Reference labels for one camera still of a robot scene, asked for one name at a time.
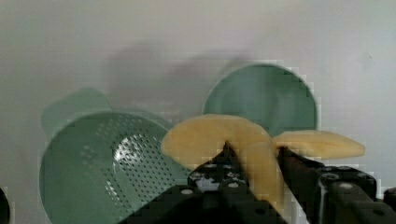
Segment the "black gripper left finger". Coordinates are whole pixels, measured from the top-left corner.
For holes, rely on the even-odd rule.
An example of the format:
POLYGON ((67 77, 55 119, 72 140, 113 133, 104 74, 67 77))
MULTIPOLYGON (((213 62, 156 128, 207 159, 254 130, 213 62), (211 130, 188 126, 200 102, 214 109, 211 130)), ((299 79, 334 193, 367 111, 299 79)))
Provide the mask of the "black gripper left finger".
POLYGON ((118 224, 287 224, 267 201, 249 189, 229 144, 215 158, 118 224))

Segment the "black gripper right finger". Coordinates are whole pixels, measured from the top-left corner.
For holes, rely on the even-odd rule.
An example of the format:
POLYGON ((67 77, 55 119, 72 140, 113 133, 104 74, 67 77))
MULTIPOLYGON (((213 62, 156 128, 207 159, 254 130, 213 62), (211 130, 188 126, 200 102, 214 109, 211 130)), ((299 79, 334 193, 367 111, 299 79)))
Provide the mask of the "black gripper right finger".
POLYGON ((277 161, 309 224, 396 224, 395 189, 378 199, 372 175, 350 166, 327 166, 286 147, 278 150, 277 161))

